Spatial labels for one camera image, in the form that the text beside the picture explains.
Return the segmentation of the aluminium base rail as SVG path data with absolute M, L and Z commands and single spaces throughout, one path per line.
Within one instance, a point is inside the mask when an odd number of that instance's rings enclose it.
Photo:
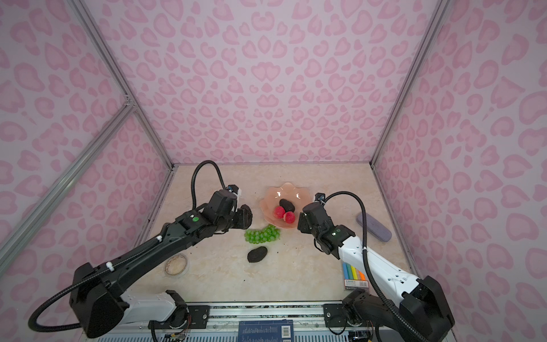
M 146 323 L 115 328 L 97 341 L 237 341 L 239 324 L 247 321 L 291 321 L 293 341 L 366 341 L 374 325 L 342 322 L 342 302 L 195 302 L 202 316 L 188 330 L 156 330 Z

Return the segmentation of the green fake grape bunch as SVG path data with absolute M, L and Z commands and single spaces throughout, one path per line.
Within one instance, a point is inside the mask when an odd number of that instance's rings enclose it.
M 244 234 L 245 241 L 253 245 L 274 242 L 278 240 L 280 236 L 280 229 L 273 225 L 268 225 L 263 229 L 248 229 Z

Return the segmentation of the pack of coloured markers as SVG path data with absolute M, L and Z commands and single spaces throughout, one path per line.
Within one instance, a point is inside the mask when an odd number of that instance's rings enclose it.
M 369 283 L 362 272 L 358 271 L 354 266 L 347 263 L 342 263 L 343 283 L 346 290 L 369 289 Z

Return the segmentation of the purple glasses case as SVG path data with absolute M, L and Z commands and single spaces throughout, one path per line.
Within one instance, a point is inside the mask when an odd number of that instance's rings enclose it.
M 366 230 L 368 234 L 371 234 L 374 238 L 381 242 L 389 242 L 392 239 L 393 233 L 385 225 L 368 213 L 366 214 L 366 221 Z

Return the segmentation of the red fake apple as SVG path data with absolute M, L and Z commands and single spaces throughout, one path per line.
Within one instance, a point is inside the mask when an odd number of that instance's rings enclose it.
M 275 219 L 283 219 L 286 214 L 286 210 L 282 206 L 277 206 L 273 210 L 273 217 Z

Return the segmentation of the dark avocado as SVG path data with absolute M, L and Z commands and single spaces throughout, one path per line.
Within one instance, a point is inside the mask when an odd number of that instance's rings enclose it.
M 256 249 L 252 249 L 247 254 L 247 261 L 250 264 L 258 263 L 258 262 L 262 261 L 266 257 L 267 254 L 268 254 L 268 249 L 264 246 L 260 246 Z
M 279 206 L 282 206 L 286 210 L 286 212 L 295 212 L 296 210 L 295 205 L 287 199 L 280 199 Z

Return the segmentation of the diagonal aluminium frame bar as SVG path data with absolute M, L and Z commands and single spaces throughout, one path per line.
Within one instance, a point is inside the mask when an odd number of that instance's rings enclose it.
M 48 188 L 45 196 L 28 211 L 28 215 L 18 223 L 14 232 L 1 245 L 1 274 L 7 272 L 37 234 L 44 222 L 51 216 L 51 213 L 60 205 L 87 169 L 95 162 L 98 155 L 131 116 L 133 108 L 134 102 L 128 101 L 105 124 L 101 132 L 82 150 L 57 181 Z

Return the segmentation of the pink glass fruit bowl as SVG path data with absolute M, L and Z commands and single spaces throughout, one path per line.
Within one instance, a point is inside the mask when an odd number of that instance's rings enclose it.
M 280 187 L 269 188 L 259 205 L 269 224 L 282 229 L 296 229 L 302 209 L 312 199 L 306 188 L 298 188 L 287 182 Z

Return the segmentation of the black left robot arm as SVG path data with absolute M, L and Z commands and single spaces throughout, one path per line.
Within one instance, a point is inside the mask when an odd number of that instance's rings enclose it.
M 239 205 L 240 189 L 230 185 L 209 202 L 164 225 L 159 235 L 98 266 L 85 263 L 74 274 L 69 304 L 86 336 L 101 337 L 116 326 L 145 321 L 154 329 L 179 329 L 188 323 L 184 299 L 174 290 L 136 297 L 127 290 L 141 277 L 176 254 L 218 232 L 248 229 L 252 211 Z

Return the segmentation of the aluminium corner frame rail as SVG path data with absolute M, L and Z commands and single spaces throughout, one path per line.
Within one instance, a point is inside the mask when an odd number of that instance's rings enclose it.
M 150 120 L 145 115 L 145 111 L 142 109 L 142 106 L 139 104 L 135 93 L 128 83 L 128 80 L 125 77 L 124 72 L 122 71 L 121 65 L 117 62 L 110 47 L 106 43 L 103 35 L 101 34 L 101 30 L 99 29 L 99 25 L 91 15 L 89 8 L 85 4 L 85 1 L 70 0 L 67 1 L 67 3 L 73 10 L 77 20 L 80 21 L 80 24 L 82 25 L 85 33 L 91 40 L 91 43 L 94 45 L 96 51 L 98 52 L 98 55 L 103 60 L 105 67 L 108 69 L 110 75 L 113 77 L 118 88 L 125 96 L 128 104 L 134 108 L 135 115 L 139 123 L 142 125 L 148 138 L 150 139 L 152 146 L 156 149 L 157 153 L 160 155 L 162 161 L 167 166 L 167 168 L 173 171 L 175 169 L 174 162 L 172 162 L 172 159 L 168 155 L 165 146 L 162 144 L 159 135 L 155 132 Z

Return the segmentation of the blue barcode label box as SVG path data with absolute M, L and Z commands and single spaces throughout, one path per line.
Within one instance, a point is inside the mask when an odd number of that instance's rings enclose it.
M 241 321 L 238 342 L 292 342 L 295 333 L 292 320 Z

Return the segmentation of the small round clear dish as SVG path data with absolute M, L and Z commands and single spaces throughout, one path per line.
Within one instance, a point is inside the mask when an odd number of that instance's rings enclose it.
M 188 258 L 184 254 L 177 254 L 165 262 L 164 271 L 168 276 L 182 276 L 188 268 Z

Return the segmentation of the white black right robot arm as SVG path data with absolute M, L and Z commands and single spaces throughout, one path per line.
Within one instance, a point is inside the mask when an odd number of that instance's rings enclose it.
M 404 341 L 442 341 L 453 328 L 454 316 L 438 281 L 420 279 L 363 246 L 355 232 L 333 223 L 320 202 L 303 208 L 298 229 L 312 235 L 323 253 L 372 277 L 368 284 L 375 293 L 352 291 L 327 325 L 386 326 Z

